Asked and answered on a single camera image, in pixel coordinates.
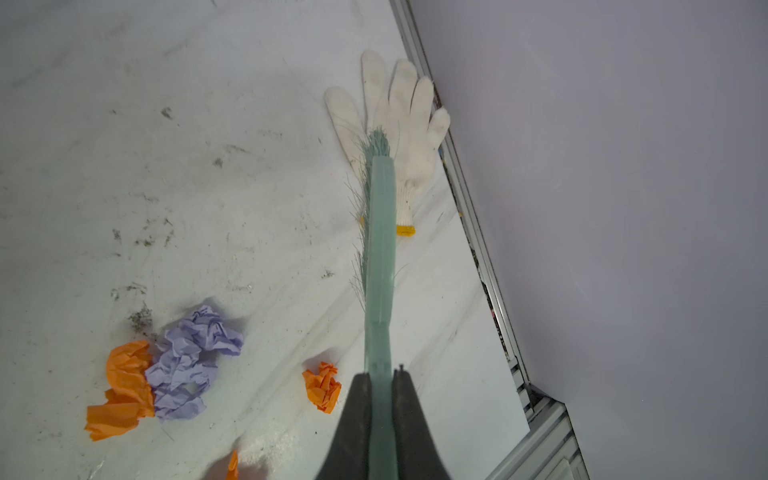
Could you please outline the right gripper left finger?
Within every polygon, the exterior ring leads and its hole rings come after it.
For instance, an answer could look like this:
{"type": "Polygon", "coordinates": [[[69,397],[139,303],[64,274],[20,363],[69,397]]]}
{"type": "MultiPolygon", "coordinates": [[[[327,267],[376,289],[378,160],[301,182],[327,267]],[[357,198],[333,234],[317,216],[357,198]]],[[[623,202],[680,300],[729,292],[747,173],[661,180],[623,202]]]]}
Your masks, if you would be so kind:
{"type": "Polygon", "coordinates": [[[317,480],[366,480],[372,423],[372,384],[368,373],[354,376],[317,480]]]}

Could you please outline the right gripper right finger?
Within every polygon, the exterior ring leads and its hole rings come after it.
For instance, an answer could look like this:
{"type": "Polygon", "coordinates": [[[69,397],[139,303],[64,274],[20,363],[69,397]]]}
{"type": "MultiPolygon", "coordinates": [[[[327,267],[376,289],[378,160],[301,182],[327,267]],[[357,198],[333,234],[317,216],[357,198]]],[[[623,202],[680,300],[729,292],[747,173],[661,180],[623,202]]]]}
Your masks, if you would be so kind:
{"type": "Polygon", "coordinates": [[[449,480],[411,375],[399,366],[392,380],[392,418],[400,480],[449,480]]]}

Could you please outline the green hand brush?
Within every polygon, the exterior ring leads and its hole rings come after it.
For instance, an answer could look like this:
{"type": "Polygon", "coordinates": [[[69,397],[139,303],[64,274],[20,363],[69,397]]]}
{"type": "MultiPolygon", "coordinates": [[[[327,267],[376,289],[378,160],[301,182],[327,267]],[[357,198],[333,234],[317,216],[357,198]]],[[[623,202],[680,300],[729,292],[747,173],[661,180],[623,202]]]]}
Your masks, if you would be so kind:
{"type": "Polygon", "coordinates": [[[383,128],[369,133],[361,146],[364,179],[359,196],[362,251],[358,253],[358,263],[365,314],[364,372],[371,382],[371,424],[364,477],[395,479],[390,324],[396,263],[396,175],[383,128]]]}

